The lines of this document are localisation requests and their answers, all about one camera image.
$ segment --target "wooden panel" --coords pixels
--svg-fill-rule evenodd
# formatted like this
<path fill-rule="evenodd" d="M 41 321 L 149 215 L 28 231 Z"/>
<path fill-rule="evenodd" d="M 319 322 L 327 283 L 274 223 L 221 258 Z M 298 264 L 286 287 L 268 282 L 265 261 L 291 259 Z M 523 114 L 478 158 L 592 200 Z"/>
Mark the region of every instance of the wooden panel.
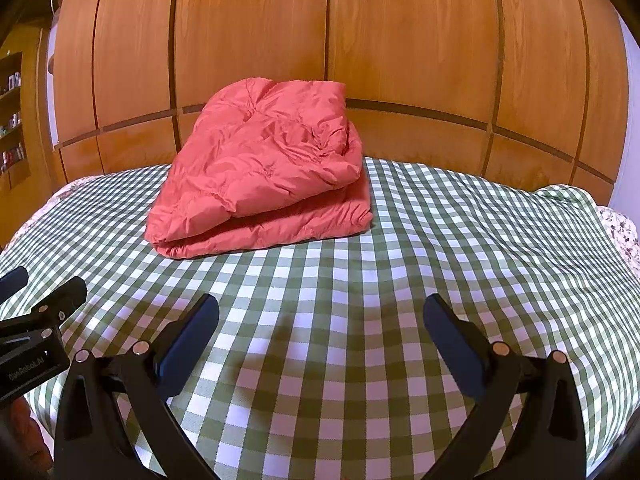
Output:
<path fill-rule="evenodd" d="M 589 100 L 578 158 L 615 180 L 625 145 L 628 81 L 625 42 L 609 0 L 582 0 L 589 40 Z"/>
<path fill-rule="evenodd" d="M 502 0 L 498 126 L 575 155 L 586 84 L 578 0 Z"/>
<path fill-rule="evenodd" d="M 170 14 L 171 0 L 100 0 L 94 46 L 98 126 L 171 108 Z"/>
<path fill-rule="evenodd" d="M 27 178 L 16 184 L 11 193 L 2 197 L 1 206 L 5 213 L 0 219 L 0 245 L 5 246 L 20 226 L 44 205 L 38 199 L 39 187 L 37 178 Z"/>
<path fill-rule="evenodd" d="M 56 192 L 66 184 L 65 168 L 62 166 L 60 150 L 53 150 L 50 153 L 50 166 L 53 173 L 51 185 L 53 191 Z"/>
<path fill-rule="evenodd" d="M 461 124 L 376 110 L 348 110 L 364 153 L 479 174 L 486 132 Z"/>
<path fill-rule="evenodd" d="M 193 131 L 193 125 L 198 120 L 200 112 L 178 115 L 178 133 L 180 133 L 180 145 L 184 146 Z"/>
<path fill-rule="evenodd" d="M 56 33 L 53 95 L 60 142 L 95 130 L 92 49 L 98 0 L 64 0 Z"/>
<path fill-rule="evenodd" d="M 331 0 L 329 78 L 351 98 L 489 122 L 495 0 Z"/>
<path fill-rule="evenodd" d="M 571 164 L 517 140 L 494 136 L 485 178 L 534 191 L 549 184 L 566 184 Z"/>
<path fill-rule="evenodd" d="M 27 159 L 16 162 L 9 168 L 9 182 L 11 189 L 18 187 L 31 176 L 29 161 Z"/>
<path fill-rule="evenodd" d="M 571 184 L 590 193 L 596 204 L 609 205 L 611 193 L 613 193 L 613 184 L 605 182 L 582 168 L 575 168 L 574 179 Z"/>
<path fill-rule="evenodd" d="M 8 195 L 10 190 L 9 173 L 4 172 L 0 174 L 0 197 Z"/>
<path fill-rule="evenodd" d="M 177 0 L 177 105 L 245 77 L 324 79 L 326 0 Z"/>
<path fill-rule="evenodd" d="M 66 178 L 69 182 L 76 178 L 100 175 L 102 163 L 95 137 L 74 142 L 60 149 L 62 163 L 65 166 Z"/>
<path fill-rule="evenodd" d="M 98 137 L 105 173 L 156 164 L 171 164 L 175 156 L 171 117 L 135 124 Z"/>

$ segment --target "metal screw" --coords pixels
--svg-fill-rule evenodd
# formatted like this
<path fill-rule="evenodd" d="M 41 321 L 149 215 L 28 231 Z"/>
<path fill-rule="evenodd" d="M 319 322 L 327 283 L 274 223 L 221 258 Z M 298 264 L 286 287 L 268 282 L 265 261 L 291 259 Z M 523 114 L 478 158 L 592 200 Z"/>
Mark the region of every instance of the metal screw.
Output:
<path fill-rule="evenodd" d="M 498 341 L 497 343 L 494 343 L 491 348 L 494 350 L 495 354 L 501 355 L 501 356 L 505 356 L 505 355 L 509 355 L 509 352 L 511 351 L 511 349 L 509 348 L 509 345 L 507 345 L 507 343 L 503 343 L 502 341 Z"/>
<path fill-rule="evenodd" d="M 138 341 L 135 345 L 133 345 L 133 353 L 135 355 L 142 355 L 149 352 L 149 343 L 146 341 Z"/>
<path fill-rule="evenodd" d="M 76 361 L 79 363 L 84 363 L 89 358 L 89 351 L 82 349 L 76 354 Z"/>
<path fill-rule="evenodd" d="M 563 365 L 566 362 L 566 354 L 559 350 L 554 350 L 553 353 L 551 354 L 551 357 L 553 357 L 556 363 L 560 363 L 561 365 Z"/>

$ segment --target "red down jacket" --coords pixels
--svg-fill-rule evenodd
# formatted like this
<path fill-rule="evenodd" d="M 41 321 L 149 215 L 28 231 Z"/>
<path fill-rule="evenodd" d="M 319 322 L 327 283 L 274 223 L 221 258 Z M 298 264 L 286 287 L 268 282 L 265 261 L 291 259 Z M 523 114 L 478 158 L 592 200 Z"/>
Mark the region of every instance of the red down jacket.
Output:
<path fill-rule="evenodd" d="M 251 78 L 202 110 L 145 239 L 164 256 L 192 258 L 352 235 L 371 218 L 344 85 Z"/>

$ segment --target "green gingham bedsheet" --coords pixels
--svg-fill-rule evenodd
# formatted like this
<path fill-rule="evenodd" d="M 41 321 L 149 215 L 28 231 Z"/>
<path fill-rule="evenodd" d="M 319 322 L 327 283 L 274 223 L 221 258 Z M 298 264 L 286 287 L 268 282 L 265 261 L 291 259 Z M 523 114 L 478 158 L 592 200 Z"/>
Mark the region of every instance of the green gingham bedsheet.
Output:
<path fill-rule="evenodd" d="M 640 281 L 568 186 L 527 193 L 481 178 L 366 158 L 374 220 L 359 236 L 174 261 L 142 238 L 167 166 L 82 185 L 0 256 L 29 286 L 0 305 L 24 314 L 74 275 L 88 301 L 63 325 L 70 355 L 152 340 L 204 292 L 220 324 L 176 419 L 222 479 L 413 479 L 433 465 L 472 403 L 422 325 L 439 292 L 490 340 L 572 362 L 588 463 L 639 400 Z M 28 394 L 50 430 L 65 375 Z M 127 431 L 159 470 L 126 398 Z M 486 465 L 504 451 L 516 398 Z"/>

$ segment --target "blue gripper pad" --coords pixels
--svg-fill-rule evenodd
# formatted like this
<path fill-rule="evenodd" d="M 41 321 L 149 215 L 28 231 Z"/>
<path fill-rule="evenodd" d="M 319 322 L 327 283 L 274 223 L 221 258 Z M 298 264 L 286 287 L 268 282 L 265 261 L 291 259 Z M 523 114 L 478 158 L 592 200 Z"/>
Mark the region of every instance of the blue gripper pad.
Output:
<path fill-rule="evenodd" d="M 431 294 L 424 302 L 422 316 L 424 326 L 451 371 L 460 392 L 479 402 L 484 397 L 485 387 L 484 364 L 478 355 L 478 347 L 484 346 L 484 340 L 488 348 L 488 341 L 472 323 L 459 320 L 438 294 Z M 472 330 L 478 331 L 478 334 L 470 334 Z M 473 342 L 478 343 L 476 348 L 471 346 Z"/>
<path fill-rule="evenodd" d="M 27 286 L 29 273 L 24 267 L 17 267 L 0 278 L 0 304 Z"/>
<path fill-rule="evenodd" d="M 204 294 L 184 320 L 174 321 L 182 323 L 181 330 L 156 369 L 156 390 L 161 399 L 167 400 L 182 391 L 219 320 L 220 308 L 216 298 Z"/>

